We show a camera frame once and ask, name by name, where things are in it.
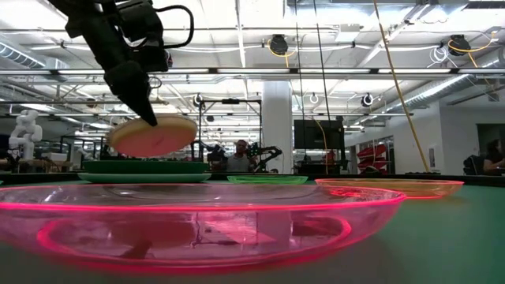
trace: pink transparent bowl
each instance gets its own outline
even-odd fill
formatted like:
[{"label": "pink transparent bowl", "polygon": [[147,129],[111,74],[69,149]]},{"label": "pink transparent bowl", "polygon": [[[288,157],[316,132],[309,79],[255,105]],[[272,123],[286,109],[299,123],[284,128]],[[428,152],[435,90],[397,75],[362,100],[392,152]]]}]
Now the pink transparent bowl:
[{"label": "pink transparent bowl", "polygon": [[0,239],[116,272],[300,263],[374,234],[400,192],[314,185],[52,185],[0,190]]},{"label": "pink transparent bowl", "polygon": [[323,186],[358,186],[403,192],[409,199],[441,198],[457,192],[462,181],[414,180],[399,178],[322,178],[316,179]]}]

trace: man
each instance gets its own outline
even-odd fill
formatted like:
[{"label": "man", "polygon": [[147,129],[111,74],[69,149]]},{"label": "man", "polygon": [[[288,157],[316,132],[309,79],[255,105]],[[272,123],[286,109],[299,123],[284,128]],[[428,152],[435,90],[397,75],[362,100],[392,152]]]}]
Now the man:
[{"label": "man", "polygon": [[235,154],[229,157],[226,162],[226,171],[242,173],[253,171],[256,161],[254,158],[247,158],[247,142],[239,140],[235,144],[235,148]]}]

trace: green tabletop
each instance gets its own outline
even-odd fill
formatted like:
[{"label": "green tabletop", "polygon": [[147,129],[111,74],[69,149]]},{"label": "green tabletop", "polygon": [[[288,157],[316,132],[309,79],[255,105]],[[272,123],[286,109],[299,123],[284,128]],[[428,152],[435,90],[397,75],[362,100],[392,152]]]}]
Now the green tabletop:
[{"label": "green tabletop", "polygon": [[58,277],[58,282],[72,284],[503,283],[503,200],[505,189],[468,185],[441,200],[407,200],[378,234],[332,257],[271,271],[177,277],[106,275],[61,267],[0,245],[0,277],[4,283],[54,283]]}]

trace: white pillar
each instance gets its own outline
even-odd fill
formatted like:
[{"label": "white pillar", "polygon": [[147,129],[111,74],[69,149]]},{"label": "white pillar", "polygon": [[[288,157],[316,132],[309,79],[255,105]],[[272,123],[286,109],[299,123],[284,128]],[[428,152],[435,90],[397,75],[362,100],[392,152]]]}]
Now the white pillar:
[{"label": "white pillar", "polygon": [[287,81],[263,82],[262,115],[264,143],[262,147],[277,146],[283,155],[271,160],[267,168],[280,174],[291,174],[293,168],[293,117],[291,87]]}]

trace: green plate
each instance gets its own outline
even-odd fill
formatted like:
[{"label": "green plate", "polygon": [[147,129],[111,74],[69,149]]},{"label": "green plate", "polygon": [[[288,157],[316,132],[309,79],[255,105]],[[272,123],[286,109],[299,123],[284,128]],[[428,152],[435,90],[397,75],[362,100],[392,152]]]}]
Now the green plate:
[{"label": "green plate", "polygon": [[207,163],[179,161],[105,160],[83,163],[92,174],[202,174]]},{"label": "green plate", "polygon": [[79,173],[79,178],[94,183],[197,183],[211,174],[90,174]]},{"label": "green plate", "polygon": [[255,185],[302,185],[309,177],[286,177],[286,176],[228,176],[228,181],[234,184],[255,184]]}]

